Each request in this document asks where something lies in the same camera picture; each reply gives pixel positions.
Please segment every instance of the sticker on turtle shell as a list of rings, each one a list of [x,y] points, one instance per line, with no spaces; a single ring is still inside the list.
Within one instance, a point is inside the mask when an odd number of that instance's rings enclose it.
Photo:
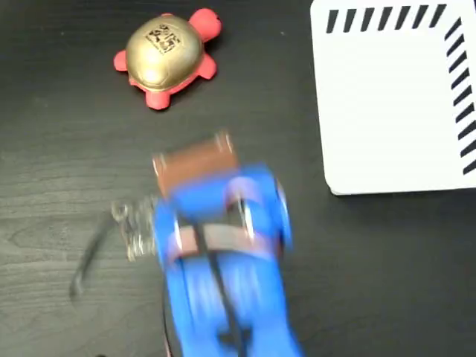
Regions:
[[[160,24],[156,29],[151,30],[146,35],[146,39],[148,39],[161,54],[170,52],[181,43],[181,40],[174,33],[173,29],[166,24]]]

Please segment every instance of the turtle leg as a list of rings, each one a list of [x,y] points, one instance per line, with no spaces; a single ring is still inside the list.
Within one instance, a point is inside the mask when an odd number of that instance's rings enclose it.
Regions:
[[[114,67],[116,71],[125,72],[127,71],[127,64],[126,64],[126,51],[122,50],[118,52],[118,54],[114,57]]]
[[[146,91],[146,103],[152,109],[165,109],[170,105],[170,93],[168,91]]]
[[[205,78],[206,80],[211,80],[211,78],[216,73],[216,63],[213,58],[209,54],[205,54],[203,56],[202,63],[200,63],[199,67],[199,76]]]

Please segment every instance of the blurry object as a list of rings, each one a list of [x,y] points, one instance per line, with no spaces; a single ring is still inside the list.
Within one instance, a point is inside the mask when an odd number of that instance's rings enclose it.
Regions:
[[[157,197],[148,196],[140,201],[112,204],[112,216],[119,224],[130,262],[138,257],[155,255],[152,215],[156,201]]]
[[[71,286],[116,222],[129,261],[158,255],[184,357],[301,357],[278,260],[292,247],[282,187],[266,165],[241,167],[229,135],[154,158],[160,199],[116,202]],[[165,317],[167,354],[173,356]]]
[[[110,230],[114,227],[115,221],[111,214],[105,214],[101,219],[101,223],[96,230],[96,233],[89,241],[89,244],[81,257],[80,264],[71,280],[71,285],[69,286],[69,297],[71,299],[75,299],[84,292],[84,281],[87,278],[91,264],[96,257],[96,253],[109,235]]]
[[[181,184],[228,170],[237,170],[230,137],[226,132],[216,134],[214,139],[193,145],[172,154],[160,154],[153,159],[158,187],[167,198],[171,190]]]

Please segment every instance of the turtle head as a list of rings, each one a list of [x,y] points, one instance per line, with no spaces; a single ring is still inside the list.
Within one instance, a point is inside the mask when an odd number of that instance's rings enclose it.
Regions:
[[[210,9],[197,10],[189,23],[199,32],[203,42],[217,37],[222,30],[222,22],[218,15]]]

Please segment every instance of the dark wooden table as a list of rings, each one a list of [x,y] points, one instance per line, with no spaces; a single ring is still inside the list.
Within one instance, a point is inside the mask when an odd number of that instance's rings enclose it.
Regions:
[[[218,76],[149,110],[115,52],[155,14],[204,6],[225,26],[209,47]],[[283,279],[307,356],[476,356],[476,195],[329,193],[309,6],[0,4],[0,356],[164,356],[154,259],[128,263],[116,234],[74,306],[68,284],[110,201],[157,191],[151,155],[219,128],[286,189],[295,251]]]

